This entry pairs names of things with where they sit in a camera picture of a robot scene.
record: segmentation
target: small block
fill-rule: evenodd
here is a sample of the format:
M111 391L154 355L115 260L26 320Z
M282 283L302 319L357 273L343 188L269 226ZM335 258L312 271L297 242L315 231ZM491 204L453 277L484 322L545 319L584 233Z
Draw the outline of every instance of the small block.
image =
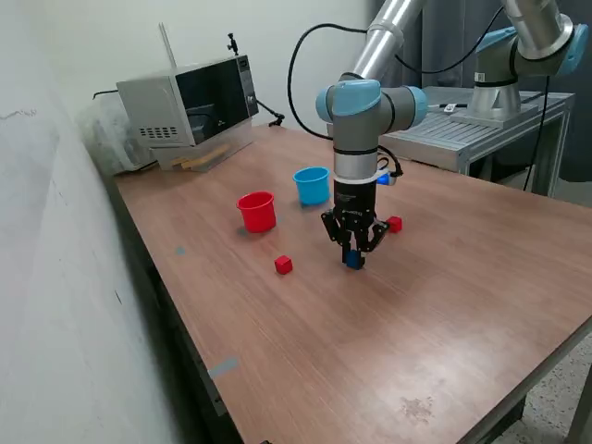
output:
M391 233L398 233L403 229L403 219L397 216L389 217L387 220L388 231Z
M346 266L352 268L354 270L361 269L361 255L360 253L356 252L355 250L349 250L347 256L345 258Z
M292 260L288 256L279 256L276 259L276 271L280 275L287 275L292 271Z

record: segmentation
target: gray curtain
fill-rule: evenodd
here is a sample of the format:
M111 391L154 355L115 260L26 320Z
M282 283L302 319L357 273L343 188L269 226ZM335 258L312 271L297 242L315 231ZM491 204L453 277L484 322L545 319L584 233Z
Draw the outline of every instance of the gray curtain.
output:
M374 0L376 12L384 3ZM592 24L592 4L574 0L558 1L561 12L569 15L575 23ZM410 65L423 69L444 68L460 59L475 44L489 21L500 7L500 0L430 0L414 26L405 32L405 46L400 56ZM510 26L501 14L492 30ZM566 152L561 167L561 177L569 181L592 181L592 146L586 135L586 123L591 122L592 44L586 51L580 68L564 78L552 78L550 90L557 93L576 93L576 105L567 139ZM385 86L402 84L416 86L458 86L472 88L474 85L475 56L462 66L437 75L418 76L394 62L383 79ZM523 90L541 91L544 79L520 80ZM523 139L497 155L502 164L527 164L535 135Z

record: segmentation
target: metal table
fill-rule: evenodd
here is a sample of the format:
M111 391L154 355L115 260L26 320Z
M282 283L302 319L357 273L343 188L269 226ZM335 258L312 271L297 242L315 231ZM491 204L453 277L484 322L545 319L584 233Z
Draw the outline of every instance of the metal table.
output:
M424 91L430 105L467 104L473 94L468 88L427 87ZM520 94L524 102L540 93ZM555 192L574 98L571 93L549 94L533 177L532 190L536 194L552 197ZM397 156L468 175L473 162L538 130L543 102L542 96L532 100L533 105L538 105L536 116L508 129L457 123L448 114L430 112L417 127L382 136L380 143Z

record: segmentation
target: red cube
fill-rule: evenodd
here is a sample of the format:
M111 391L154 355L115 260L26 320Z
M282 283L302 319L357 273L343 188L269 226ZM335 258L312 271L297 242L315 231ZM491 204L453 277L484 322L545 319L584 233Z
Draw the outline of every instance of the red cube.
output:
M388 231L391 233L398 233L403 229L403 219L397 216L388 218Z
M288 256L279 256L276 259L276 270L280 275L287 275L292 271L292 260Z

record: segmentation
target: white wall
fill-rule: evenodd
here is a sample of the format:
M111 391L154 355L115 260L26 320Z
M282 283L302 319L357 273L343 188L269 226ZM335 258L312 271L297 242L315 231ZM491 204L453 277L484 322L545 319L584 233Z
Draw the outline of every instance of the white wall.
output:
M0 442L180 443L151 288L18 1L0 14Z
M365 28L368 0L21 0L27 7L71 115L92 94L168 67L157 25L164 21L179 65L228 56L227 33L251 59L260 100L285 114L288 64L300 35L336 22ZM312 127L324 128L315 97L351 68L364 43L360 34L321 30L301 50L294 72L295 104ZM257 123L270 121L262 110Z

